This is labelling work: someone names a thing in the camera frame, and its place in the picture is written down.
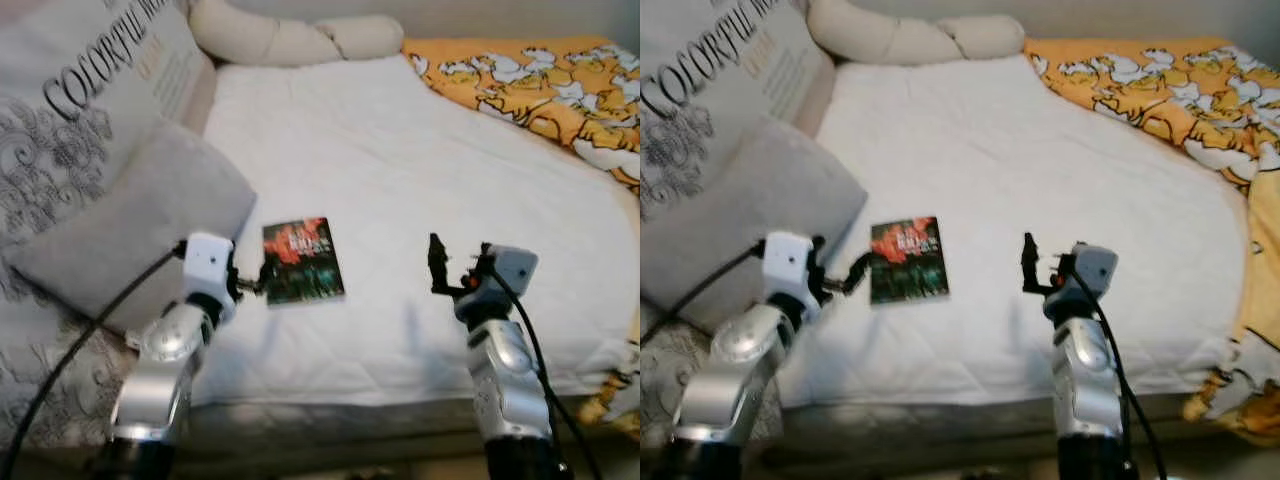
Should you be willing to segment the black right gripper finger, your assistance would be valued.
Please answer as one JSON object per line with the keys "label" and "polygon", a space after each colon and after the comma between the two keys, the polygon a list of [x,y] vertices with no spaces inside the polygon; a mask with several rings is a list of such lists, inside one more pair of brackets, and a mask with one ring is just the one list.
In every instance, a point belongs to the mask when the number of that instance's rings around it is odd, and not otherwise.
{"label": "black right gripper finger", "polygon": [[430,292],[435,294],[451,296],[451,284],[448,283],[448,255],[445,246],[440,241],[439,234],[429,234],[429,273],[431,287]]}
{"label": "black right gripper finger", "polygon": [[1032,294],[1043,294],[1043,285],[1037,276],[1039,261],[1038,246],[1030,232],[1023,234],[1021,247],[1021,291]]}

